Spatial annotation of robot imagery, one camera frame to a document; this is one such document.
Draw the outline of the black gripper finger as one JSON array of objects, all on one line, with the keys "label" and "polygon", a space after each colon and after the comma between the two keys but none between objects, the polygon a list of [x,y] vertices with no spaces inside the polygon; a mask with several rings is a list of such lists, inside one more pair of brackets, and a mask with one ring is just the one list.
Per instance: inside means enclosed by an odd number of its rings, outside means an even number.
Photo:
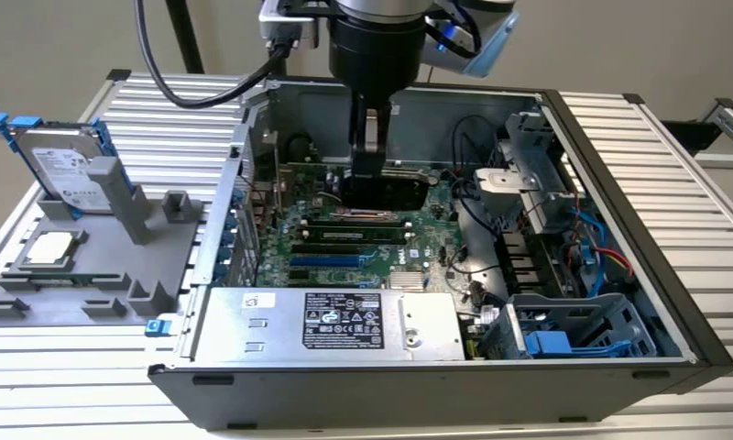
[{"label": "black gripper finger", "polygon": [[369,103],[352,92],[348,141],[352,172],[360,177],[381,174],[388,152],[390,102]]}]

